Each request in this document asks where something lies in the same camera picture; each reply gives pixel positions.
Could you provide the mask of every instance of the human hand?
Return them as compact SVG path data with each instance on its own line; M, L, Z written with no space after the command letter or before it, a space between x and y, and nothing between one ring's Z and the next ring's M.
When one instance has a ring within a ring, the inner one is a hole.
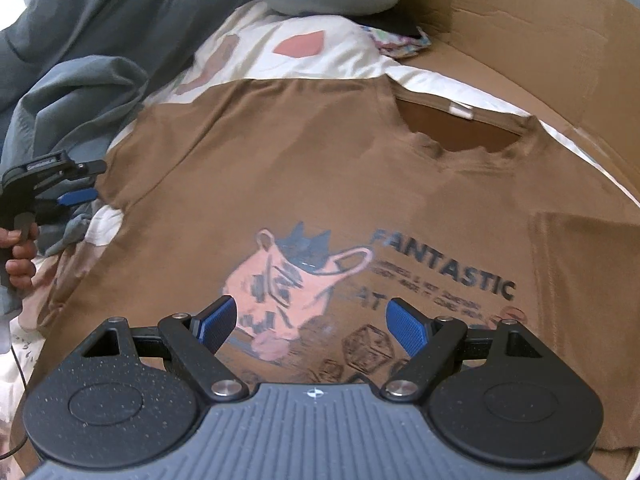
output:
M6 271L9 273L9 280L15 288L28 290L31 288L31 279L36 274L36 267L31 260L36 257L37 250L33 241L38 237L38 225L33 223L29 228L29 237L24 243L20 241L20 231L7 231L0 229L0 248L8 249L13 247L13 260L9 260Z

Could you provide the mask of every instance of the pink bag graphic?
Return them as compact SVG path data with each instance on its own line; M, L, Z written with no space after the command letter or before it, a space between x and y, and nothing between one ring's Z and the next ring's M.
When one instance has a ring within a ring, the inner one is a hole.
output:
M334 286L372 261L368 247L330 254L330 235L306 238L302 222L283 239L263 229L256 236L257 251L226 280L223 293L238 306L236 326L254 338L252 350L261 359L285 356L300 327L324 314Z

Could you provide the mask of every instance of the brown t-shirt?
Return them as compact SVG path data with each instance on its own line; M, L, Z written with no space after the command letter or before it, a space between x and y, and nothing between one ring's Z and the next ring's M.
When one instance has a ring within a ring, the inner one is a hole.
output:
M382 383L406 361L386 330L389 298L471 325L514 317L540 334L563 306L539 300L533 214L640 221L537 119L386 77L216 86L143 111L108 163L98 188L124 223L54 322L35 380L109 316L152 325L224 292L239 319L218 356L247 382L360 372ZM599 267L592 258L584 272ZM601 338L620 331L636 334L623 324ZM607 366L582 350L582 363ZM628 424L624 411L607 421ZM638 428L627 436L619 447L640 444Z

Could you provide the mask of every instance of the gray gripper base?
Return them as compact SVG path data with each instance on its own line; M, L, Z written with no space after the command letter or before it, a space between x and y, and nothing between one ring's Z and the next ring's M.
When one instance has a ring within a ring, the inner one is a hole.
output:
M366 384L263 384L219 404L179 449L119 472L45 462L30 480L602 480L585 463L546 472L481 465L441 443L413 406Z

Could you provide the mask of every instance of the silver bolt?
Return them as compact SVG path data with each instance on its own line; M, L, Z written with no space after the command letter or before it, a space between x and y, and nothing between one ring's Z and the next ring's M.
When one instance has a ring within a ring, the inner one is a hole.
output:
M239 394L241 390L242 384L233 379L218 381L217 383L213 383L211 387L213 394L219 397L231 397Z
M391 381L385 390L394 397L408 397L418 391L418 386L411 381L399 380Z

